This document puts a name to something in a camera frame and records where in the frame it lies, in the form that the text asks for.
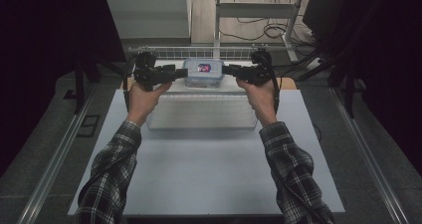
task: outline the wall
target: wall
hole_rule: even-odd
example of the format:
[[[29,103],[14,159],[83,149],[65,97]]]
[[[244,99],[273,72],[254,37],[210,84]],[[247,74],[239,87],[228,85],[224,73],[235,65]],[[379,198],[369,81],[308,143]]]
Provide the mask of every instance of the wall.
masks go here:
[[[107,0],[118,35],[189,38],[191,0]]]

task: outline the metal rail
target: metal rail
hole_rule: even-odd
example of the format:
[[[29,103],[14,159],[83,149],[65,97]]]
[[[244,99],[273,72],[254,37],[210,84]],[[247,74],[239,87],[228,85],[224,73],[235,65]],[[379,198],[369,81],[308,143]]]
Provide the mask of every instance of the metal rail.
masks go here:
[[[91,84],[88,87],[87,101],[81,108],[80,113],[74,115],[74,118],[72,119],[68,130],[66,131],[62,141],[60,142],[55,153],[53,154],[52,159],[50,160],[47,168],[41,176],[37,186],[35,187],[34,192],[32,193],[29,201],[27,202],[26,207],[22,211],[22,214],[19,217],[17,223],[32,224],[37,220],[38,214],[40,213],[41,208],[44,205],[47,195],[49,194],[50,189],[53,186],[54,181],[56,180],[56,177],[62,167],[66,155],[68,154],[72,142],[74,141],[78,129],[84,120],[84,116],[87,113],[88,108],[90,107],[97,86],[97,84]]]
[[[226,61],[250,61],[251,53],[265,49],[267,52],[285,51],[282,46],[238,46],[238,47],[138,47],[129,48],[129,53],[150,52],[157,60],[185,60],[188,58],[222,59]]]
[[[362,159],[370,175],[372,176],[375,186],[381,194],[381,198],[383,199],[393,221],[399,224],[410,223],[394,190],[392,189],[390,183],[376,162],[375,157],[369,148],[369,145],[366,143],[366,140],[363,137],[359,126],[354,119],[348,116],[348,113],[343,105],[343,98],[340,91],[334,88],[330,88],[329,90],[335,99],[341,116],[344,119],[344,122],[350,131],[354,142],[356,143],[357,149],[359,150]]]

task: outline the metal frame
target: metal frame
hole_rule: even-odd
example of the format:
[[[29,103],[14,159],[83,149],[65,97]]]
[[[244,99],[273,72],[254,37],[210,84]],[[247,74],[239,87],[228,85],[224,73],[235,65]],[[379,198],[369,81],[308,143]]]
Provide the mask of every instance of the metal frame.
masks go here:
[[[215,2],[215,31],[214,47],[220,47],[220,18],[282,18],[289,19],[286,33],[283,35],[289,58],[292,62],[298,61],[295,48],[292,46],[292,33],[296,19],[301,9],[302,0],[294,4],[257,4],[257,3],[221,3]]]
[[[72,119],[71,124],[69,125],[68,130],[63,136],[62,141],[60,142],[58,148],[52,156],[47,168],[44,170],[43,175],[40,178],[37,186],[35,187],[34,192],[32,193],[27,205],[22,211],[21,216],[18,219],[17,223],[34,223],[38,217],[38,214],[41,211],[41,208],[44,205],[44,202],[49,194],[54,181],[56,180],[57,175],[62,167],[63,162],[65,161],[68,151],[71,148],[72,142],[77,135],[79,127],[84,120],[85,114],[88,111],[88,108],[91,105],[93,100],[94,93],[96,92],[98,84],[90,84],[87,91],[86,102],[82,106],[79,114],[75,114]]]
[[[188,58],[222,59],[225,61],[250,61],[251,52],[284,51],[281,46],[245,46],[245,47],[139,47],[129,48],[130,53],[150,52],[157,60],[185,60]]]
[[[375,186],[378,189],[394,223],[411,223],[411,221],[409,221],[409,219],[406,217],[403,207],[398,200],[398,197],[395,194],[393,188],[376,162],[376,159],[373,156],[369,145],[366,143],[366,140],[361,133],[359,126],[357,125],[356,121],[353,118],[350,118],[350,116],[347,114],[347,110],[343,106],[344,100],[339,89],[330,88],[329,90],[335,99],[340,114],[344,119],[344,122],[354,140],[354,143],[356,144],[356,147],[362,156],[363,162],[365,163],[369,174],[372,176],[373,182],[375,183]]]

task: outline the hand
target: hand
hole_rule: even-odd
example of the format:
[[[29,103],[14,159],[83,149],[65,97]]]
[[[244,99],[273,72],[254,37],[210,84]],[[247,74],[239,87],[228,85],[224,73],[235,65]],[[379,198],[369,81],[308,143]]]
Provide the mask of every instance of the hand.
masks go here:
[[[245,89],[249,104],[255,110],[258,120],[263,127],[277,121],[274,111],[274,86],[272,81],[257,87],[245,81],[236,79],[240,88]]]
[[[129,112],[127,120],[136,122],[142,126],[146,117],[158,105],[159,97],[170,89],[171,83],[160,85],[155,91],[147,92],[143,86],[134,83],[129,92]]]

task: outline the wrist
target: wrist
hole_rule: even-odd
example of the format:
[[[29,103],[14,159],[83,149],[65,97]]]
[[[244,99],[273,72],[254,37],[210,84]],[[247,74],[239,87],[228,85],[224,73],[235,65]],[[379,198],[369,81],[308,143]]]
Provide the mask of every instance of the wrist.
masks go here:
[[[276,113],[274,111],[260,112],[257,114],[257,117],[263,127],[277,122]]]
[[[127,119],[125,119],[124,122],[135,125],[136,127],[138,127],[140,129],[140,126],[136,122],[133,122],[133,121],[130,121],[130,120],[127,120]]]
[[[147,114],[144,113],[132,113],[127,114],[126,120],[136,123],[138,126],[142,126],[146,122]]]

